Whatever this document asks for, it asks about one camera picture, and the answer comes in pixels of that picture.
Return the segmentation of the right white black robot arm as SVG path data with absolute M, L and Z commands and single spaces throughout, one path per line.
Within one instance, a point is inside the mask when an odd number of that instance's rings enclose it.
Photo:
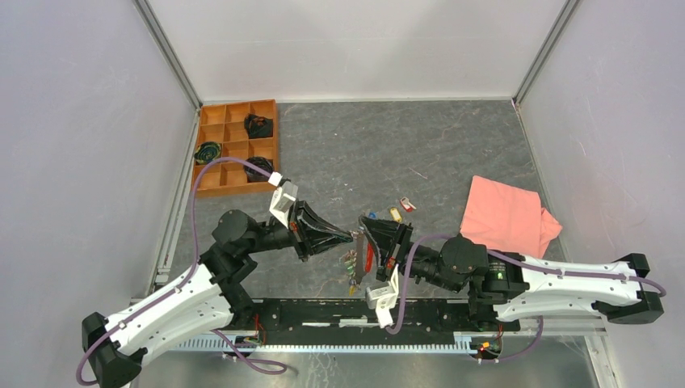
M 647 289 L 648 260 L 632 253 L 607 264 L 575 264 L 489 250 L 462 234 L 439 236 L 439 250 L 411 239 L 397 221 L 362 216 L 376 255 L 377 280 L 392 274 L 459 293 L 468 291 L 469 324 L 486 330 L 521 318 L 588 314 L 615 324 L 647 324 L 664 313 L 664 290 Z

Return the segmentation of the steel key holder red handle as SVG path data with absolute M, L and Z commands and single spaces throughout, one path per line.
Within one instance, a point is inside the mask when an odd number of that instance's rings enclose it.
M 349 297 L 361 290 L 364 277 L 371 271 L 374 253 L 368 239 L 367 229 L 360 226 L 351 232 L 355 248 L 348 251 L 342 258 L 347 269 Z

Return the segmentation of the red key tag with ring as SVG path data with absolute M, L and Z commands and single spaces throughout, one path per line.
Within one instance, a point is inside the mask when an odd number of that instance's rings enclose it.
M 414 210 L 417 209 L 417 208 L 410 202 L 410 200 L 409 200 L 406 196 L 403 196 L 403 197 L 399 200 L 399 202 L 400 202 L 401 207 L 402 207 L 407 213 L 411 213 L 411 212 L 413 212 Z

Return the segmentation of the yellow key tag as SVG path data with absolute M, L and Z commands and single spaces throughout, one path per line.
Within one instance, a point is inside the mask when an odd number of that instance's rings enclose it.
M 396 207 L 391 207 L 389 209 L 389 214 L 390 217 L 395 221 L 395 222 L 402 222 L 402 216 L 398 208 Z

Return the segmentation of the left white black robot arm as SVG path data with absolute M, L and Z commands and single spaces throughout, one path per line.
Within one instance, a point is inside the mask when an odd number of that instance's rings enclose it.
M 255 253 L 292 248 L 302 261 L 352 243 L 351 232 L 320 218 L 303 201 L 276 217 L 256 221 L 241 210 L 224 213 L 213 244 L 181 276 L 137 304 L 82 321 L 84 357 L 76 378 L 82 386 L 122 387 L 156 356 L 194 335 L 250 327 L 253 299 L 241 282 L 257 267 Z

